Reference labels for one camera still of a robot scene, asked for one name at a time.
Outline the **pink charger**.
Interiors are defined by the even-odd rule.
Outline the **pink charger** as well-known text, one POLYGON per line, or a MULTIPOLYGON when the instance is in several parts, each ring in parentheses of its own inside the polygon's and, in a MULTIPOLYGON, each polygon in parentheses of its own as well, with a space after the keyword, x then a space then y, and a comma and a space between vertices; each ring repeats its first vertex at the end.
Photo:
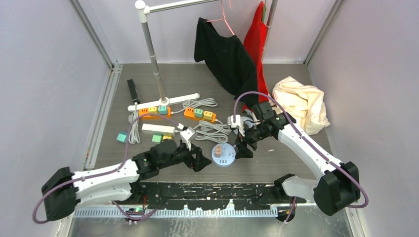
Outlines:
POLYGON ((222 145, 215 146, 214 153, 213 153, 214 157, 220 158, 222 156, 222 152, 223 152, 222 148, 223 148, 222 145))

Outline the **white power strip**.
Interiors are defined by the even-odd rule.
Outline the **white power strip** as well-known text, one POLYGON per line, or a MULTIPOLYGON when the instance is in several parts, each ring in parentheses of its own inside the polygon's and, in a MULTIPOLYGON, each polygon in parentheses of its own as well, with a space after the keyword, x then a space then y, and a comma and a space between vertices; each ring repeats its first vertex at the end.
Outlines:
POLYGON ((142 124, 141 131, 147 134, 159 133, 163 135, 173 135, 175 134, 176 129, 173 126, 144 123, 142 124))

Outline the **teal USB charger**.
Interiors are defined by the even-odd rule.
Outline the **teal USB charger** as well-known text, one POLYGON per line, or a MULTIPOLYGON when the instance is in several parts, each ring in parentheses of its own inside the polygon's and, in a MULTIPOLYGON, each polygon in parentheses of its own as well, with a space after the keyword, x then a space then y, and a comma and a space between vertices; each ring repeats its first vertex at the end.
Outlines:
POLYGON ((127 142, 127 132, 119 132, 116 140, 125 144, 127 142))

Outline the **black power strip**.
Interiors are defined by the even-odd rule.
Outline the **black power strip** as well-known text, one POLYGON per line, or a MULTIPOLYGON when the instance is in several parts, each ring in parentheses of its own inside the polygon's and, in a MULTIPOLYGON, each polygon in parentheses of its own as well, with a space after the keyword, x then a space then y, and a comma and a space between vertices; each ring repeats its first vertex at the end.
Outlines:
POLYGON ((127 85, 128 85, 128 89, 129 89, 129 93, 130 93, 132 102, 134 104, 135 103, 140 104, 141 102, 138 98, 138 93, 137 93, 137 90, 136 90, 134 80, 133 79, 127 80, 127 85))

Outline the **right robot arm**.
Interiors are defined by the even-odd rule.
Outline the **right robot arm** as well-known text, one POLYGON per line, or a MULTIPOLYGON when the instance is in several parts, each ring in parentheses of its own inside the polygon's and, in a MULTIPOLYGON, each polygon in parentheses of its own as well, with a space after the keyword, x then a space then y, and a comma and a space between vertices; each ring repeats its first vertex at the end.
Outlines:
POLYGON ((235 145, 236 158, 252 158, 257 143, 273 137, 290 148, 311 170, 314 179, 287 174, 274 182, 277 201, 285 203, 291 198, 313 201, 326 215, 353 207, 361 197, 359 171, 352 162, 343 163, 319 146, 288 113, 276 113, 268 102, 253 106, 256 124, 245 128, 241 116, 233 114, 228 125, 238 132, 235 145))

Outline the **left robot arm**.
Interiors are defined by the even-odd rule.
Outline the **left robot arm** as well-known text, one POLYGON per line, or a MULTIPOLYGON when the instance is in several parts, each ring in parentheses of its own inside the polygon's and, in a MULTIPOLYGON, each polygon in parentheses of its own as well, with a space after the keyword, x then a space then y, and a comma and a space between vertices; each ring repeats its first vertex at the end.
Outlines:
POLYGON ((75 210, 108 201, 140 203, 144 190, 139 181, 159 174, 161 169, 184 163, 199 172, 212 161, 200 147, 165 139, 150 150, 139 153, 122 163, 90 170, 72 172, 69 167, 58 169, 42 186, 46 221, 63 219, 75 210))

